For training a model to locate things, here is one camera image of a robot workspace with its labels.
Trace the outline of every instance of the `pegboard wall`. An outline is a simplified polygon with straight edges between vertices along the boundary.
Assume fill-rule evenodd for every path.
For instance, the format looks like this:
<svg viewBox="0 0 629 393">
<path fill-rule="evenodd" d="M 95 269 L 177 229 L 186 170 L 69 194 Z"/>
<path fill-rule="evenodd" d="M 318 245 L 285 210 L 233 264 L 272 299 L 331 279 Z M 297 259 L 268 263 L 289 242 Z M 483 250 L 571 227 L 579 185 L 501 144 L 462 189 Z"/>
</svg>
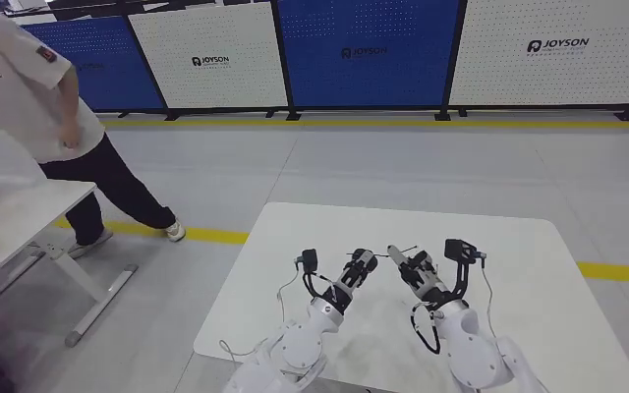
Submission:
<svg viewBox="0 0 629 393">
<path fill-rule="evenodd" d="M 469 0 L 451 105 L 629 102 L 629 1 Z"/>
<path fill-rule="evenodd" d="M 296 106 L 433 106 L 458 0 L 278 0 Z"/>
<path fill-rule="evenodd" d="M 122 17 L 23 28 L 75 65 L 81 97 L 91 109 L 163 107 Z"/>
<path fill-rule="evenodd" d="M 287 105 L 269 3 L 129 18 L 170 108 Z"/>
</svg>

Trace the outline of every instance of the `person's hand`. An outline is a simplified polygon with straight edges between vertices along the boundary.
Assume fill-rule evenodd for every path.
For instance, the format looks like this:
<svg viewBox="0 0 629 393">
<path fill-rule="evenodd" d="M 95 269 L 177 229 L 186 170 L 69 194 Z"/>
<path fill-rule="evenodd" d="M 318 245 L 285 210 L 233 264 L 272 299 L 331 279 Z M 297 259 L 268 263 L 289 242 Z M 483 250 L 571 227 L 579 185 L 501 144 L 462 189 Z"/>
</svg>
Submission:
<svg viewBox="0 0 629 393">
<path fill-rule="evenodd" d="M 81 142 L 81 129 L 76 120 L 65 122 L 61 126 L 59 139 L 68 148 L 77 148 Z"/>
</svg>

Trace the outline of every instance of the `white desk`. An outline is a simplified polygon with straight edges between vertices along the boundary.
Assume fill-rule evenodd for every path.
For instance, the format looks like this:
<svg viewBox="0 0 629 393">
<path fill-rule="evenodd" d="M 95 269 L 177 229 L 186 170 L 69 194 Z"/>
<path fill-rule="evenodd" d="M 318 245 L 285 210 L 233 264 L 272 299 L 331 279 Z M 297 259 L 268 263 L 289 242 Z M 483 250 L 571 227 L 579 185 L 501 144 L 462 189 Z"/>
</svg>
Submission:
<svg viewBox="0 0 629 393">
<path fill-rule="evenodd" d="M 418 245 L 453 288 L 456 263 L 443 257 L 446 238 L 487 253 L 496 333 L 522 347 L 552 393 L 627 391 L 625 354 L 557 230 L 536 219 L 270 203 L 214 302 L 195 352 L 227 360 L 219 339 L 246 352 L 273 332 L 281 323 L 275 294 L 292 278 L 293 259 L 304 249 L 316 249 L 318 271 L 334 280 L 349 260 L 345 253 L 356 248 L 386 253 L 389 244 L 401 250 Z M 329 363 L 321 376 L 399 393 L 454 392 L 443 352 L 438 357 L 426 350 L 409 322 L 417 299 L 393 261 L 378 261 L 354 293 L 340 332 L 325 335 Z M 287 319 L 306 320 L 311 297 L 301 280 L 283 294 Z M 473 265 L 465 299 L 485 328 L 487 298 L 480 266 Z M 429 325 L 423 328 L 431 339 Z M 517 385 L 491 391 L 516 392 Z"/>
<path fill-rule="evenodd" d="M 43 231 L 95 189 L 94 183 L 57 180 L 29 181 L 0 179 L 0 266 L 35 241 L 61 269 L 95 300 L 96 304 L 66 338 L 74 347 L 138 268 L 129 265 L 111 288 L 96 285 L 71 259 L 64 246 L 54 244 Z"/>
</svg>

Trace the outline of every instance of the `white pegboard panel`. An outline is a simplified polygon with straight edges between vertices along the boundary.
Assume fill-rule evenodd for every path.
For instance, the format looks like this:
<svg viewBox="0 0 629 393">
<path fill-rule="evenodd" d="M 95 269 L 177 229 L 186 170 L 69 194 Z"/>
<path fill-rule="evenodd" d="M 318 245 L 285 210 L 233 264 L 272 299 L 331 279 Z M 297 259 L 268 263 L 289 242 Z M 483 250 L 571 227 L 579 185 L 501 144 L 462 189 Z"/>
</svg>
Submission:
<svg viewBox="0 0 629 393">
<path fill-rule="evenodd" d="M 287 105 L 270 3 L 129 18 L 170 108 Z"/>
<path fill-rule="evenodd" d="M 629 0 L 469 0 L 450 104 L 627 103 L 628 75 Z"/>
</svg>

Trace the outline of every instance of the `white robotic arm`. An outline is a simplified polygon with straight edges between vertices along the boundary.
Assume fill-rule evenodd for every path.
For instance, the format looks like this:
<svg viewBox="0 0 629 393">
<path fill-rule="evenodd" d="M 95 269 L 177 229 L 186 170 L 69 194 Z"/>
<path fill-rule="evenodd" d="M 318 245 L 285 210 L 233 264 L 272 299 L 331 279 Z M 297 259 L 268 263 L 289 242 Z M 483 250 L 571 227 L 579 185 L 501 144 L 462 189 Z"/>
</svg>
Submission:
<svg viewBox="0 0 629 393">
<path fill-rule="evenodd" d="M 266 338 L 234 372 L 223 393 L 297 393 L 304 390 L 321 374 L 327 362 L 322 334 L 338 332 L 345 310 L 352 302 L 352 293 L 377 267 L 372 252 L 355 250 L 343 274 L 320 295 L 312 283 L 312 276 L 317 276 L 315 250 L 305 250 L 298 262 L 304 266 L 303 281 L 314 297 L 308 306 L 309 320 L 306 323 L 289 321 Z"/>
<path fill-rule="evenodd" d="M 449 291 L 438 278 L 432 260 L 426 252 L 407 258 L 395 246 L 388 247 L 389 256 L 398 265 L 402 279 L 426 306 L 435 333 L 431 347 L 415 325 L 413 308 L 411 322 L 424 344 L 435 354 L 440 353 L 439 339 L 447 343 L 447 361 L 454 381 L 462 393 L 475 393 L 504 385 L 512 379 L 519 384 L 520 393 L 544 393 L 520 348 L 508 337 L 494 338 L 481 332 L 477 313 L 463 300 L 467 290 L 469 265 L 483 253 L 460 240 L 446 241 L 445 256 L 458 263 L 457 283 Z"/>
</svg>

